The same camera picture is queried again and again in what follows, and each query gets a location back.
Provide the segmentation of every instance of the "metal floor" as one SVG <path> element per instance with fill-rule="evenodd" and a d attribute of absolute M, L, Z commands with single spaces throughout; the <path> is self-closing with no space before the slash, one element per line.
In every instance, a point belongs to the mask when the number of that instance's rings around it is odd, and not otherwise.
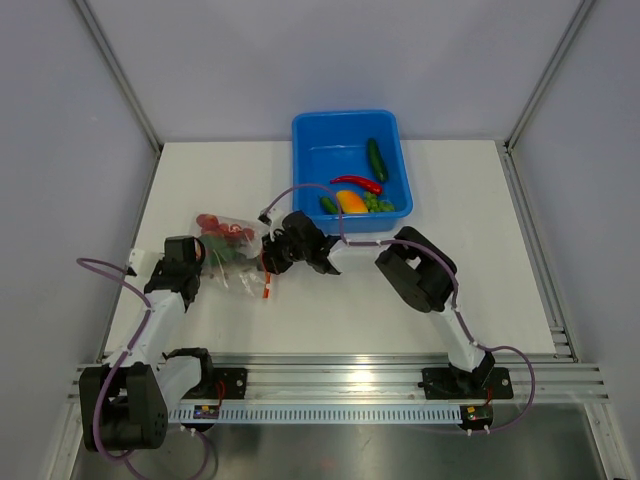
<path fill-rule="evenodd" d="M 513 406 L 496 406 L 499 421 Z M 215 456 L 202 479 L 604 479 L 579 405 L 539 405 L 512 430 L 467 438 L 453 427 L 411 425 L 220 425 L 207 432 Z M 152 480 L 183 480 L 202 461 L 202 446 L 171 433 L 160 450 L 134 455 Z M 72 479 L 133 476 L 81 447 Z"/>

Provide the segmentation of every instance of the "metal frame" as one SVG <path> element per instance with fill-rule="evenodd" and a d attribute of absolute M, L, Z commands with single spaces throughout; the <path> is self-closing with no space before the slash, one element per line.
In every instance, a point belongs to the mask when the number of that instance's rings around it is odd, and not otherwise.
<path fill-rule="evenodd" d="M 529 96 L 529 99 L 527 100 L 522 113 L 518 117 L 513 130 L 507 137 L 506 145 L 507 151 L 509 153 L 513 152 L 513 149 L 518 143 L 518 140 L 522 136 L 522 132 L 537 110 L 540 101 L 549 89 L 551 83 L 553 82 L 553 79 L 556 77 L 558 70 L 562 66 L 567 56 L 567 53 L 571 49 L 573 42 L 575 41 L 585 22 L 589 18 L 589 15 L 593 11 L 593 7 L 596 5 L 597 1 L 598 0 L 582 0 L 580 2 L 580 5 L 578 5 L 578 8 L 574 12 L 573 17 L 571 17 L 567 28 L 562 34 L 562 37 L 560 37 L 558 45 L 553 51 L 551 58 L 547 62 L 542 75 L 538 79 L 538 82 L 536 83 L 531 96 Z"/>
<path fill-rule="evenodd" d="M 107 37 L 104 34 L 104 31 L 100 26 L 100 22 L 98 21 L 98 18 L 96 17 L 93 9 L 89 6 L 87 0 L 70 0 L 70 2 L 87 27 L 91 38 L 98 47 L 98 52 L 105 61 L 107 68 L 113 75 L 116 85 L 124 96 L 125 101 L 131 108 L 131 111 L 138 121 L 140 128 L 147 137 L 149 145 L 156 153 L 156 155 L 159 156 L 160 153 L 162 153 L 162 142 L 160 141 L 158 134 L 153 128 L 153 125 L 149 121 L 147 114 L 142 108 L 140 101 L 136 97 L 133 88 L 131 88 L 131 84 L 129 83 L 129 80 L 125 75 L 124 70 L 120 66 L 115 53 L 113 53 L 113 49 L 111 48 L 111 45 L 109 44 L 109 41 L 107 40 Z"/>
<path fill-rule="evenodd" d="M 71 0 L 159 159 L 162 151 L 161 140 L 140 105 L 88 2 L 89 0 Z M 531 356 L 537 380 L 535 402 L 583 404 L 607 477 L 632 478 L 631 462 L 625 453 L 617 423 L 611 414 L 609 397 L 600 370 L 597 365 L 579 362 L 578 349 L 563 314 L 561 299 L 545 259 L 526 192 L 514 162 L 516 144 L 596 3 L 597 0 L 580 2 L 507 141 L 497 142 L 497 148 L 556 346 L 555 355 Z M 155 172 L 146 188 L 139 212 L 138 227 L 154 176 Z M 117 298 L 113 305 L 112 318 L 116 303 Z M 105 335 L 98 360 L 104 354 L 107 336 L 108 333 Z M 339 410 L 342 407 L 353 408 L 353 406 L 362 405 L 415 408 L 417 405 L 442 404 L 442 402 L 434 403 L 424 400 L 422 390 L 417 387 L 421 380 L 422 368 L 446 365 L 446 358 L 442 355 L 213 355 L 212 357 L 217 365 L 243 366 L 249 371 L 246 398 L 243 401 L 233 401 L 234 408 L 243 405 L 277 406 L 286 411 L 287 408 L 293 410 L 300 406 L 325 405 Z M 498 364 L 511 369 L 516 393 L 514 400 L 501 403 L 523 402 L 531 386 L 526 366 L 518 357 L 511 355 L 499 356 Z M 69 392 L 67 416 L 57 437 L 58 455 L 48 470 L 50 479 L 67 480 L 75 462 L 82 431 L 77 378 L 86 366 L 78 367 L 77 377 Z"/>

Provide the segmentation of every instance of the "gray wall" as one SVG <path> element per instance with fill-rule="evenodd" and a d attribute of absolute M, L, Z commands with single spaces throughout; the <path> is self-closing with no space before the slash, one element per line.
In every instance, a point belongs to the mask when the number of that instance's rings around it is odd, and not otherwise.
<path fill-rule="evenodd" d="M 165 141 L 288 138 L 382 107 L 404 136 L 503 139 L 579 0 L 90 0 Z"/>
<path fill-rule="evenodd" d="M 600 2 L 517 162 L 584 359 L 640 467 L 640 3 Z"/>
<path fill-rule="evenodd" d="M 0 478 L 38 478 L 75 365 L 95 358 L 153 166 L 66 0 L 0 2 Z"/>

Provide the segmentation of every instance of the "clear plastic bag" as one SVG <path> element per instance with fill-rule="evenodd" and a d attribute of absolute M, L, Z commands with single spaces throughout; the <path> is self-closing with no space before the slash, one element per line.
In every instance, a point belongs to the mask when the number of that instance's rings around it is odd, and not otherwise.
<path fill-rule="evenodd" d="M 202 278 L 212 279 L 229 292 L 266 298 L 267 275 L 261 254 L 262 236 L 268 227 L 205 213 L 196 217 L 195 224 L 195 236 L 206 253 Z"/>

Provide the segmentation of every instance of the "red chili pepper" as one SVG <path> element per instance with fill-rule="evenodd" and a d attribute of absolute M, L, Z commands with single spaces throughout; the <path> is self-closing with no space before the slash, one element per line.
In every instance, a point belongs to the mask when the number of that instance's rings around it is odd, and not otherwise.
<path fill-rule="evenodd" d="M 382 195 L 382 187 L 373 180 L 368 178 L 359 177 L 357 175 L 343 175 L 338 178 L 334 178 L 329 183 L 353 183 L 365 190 L 373 193 L 374 195 Z"/>

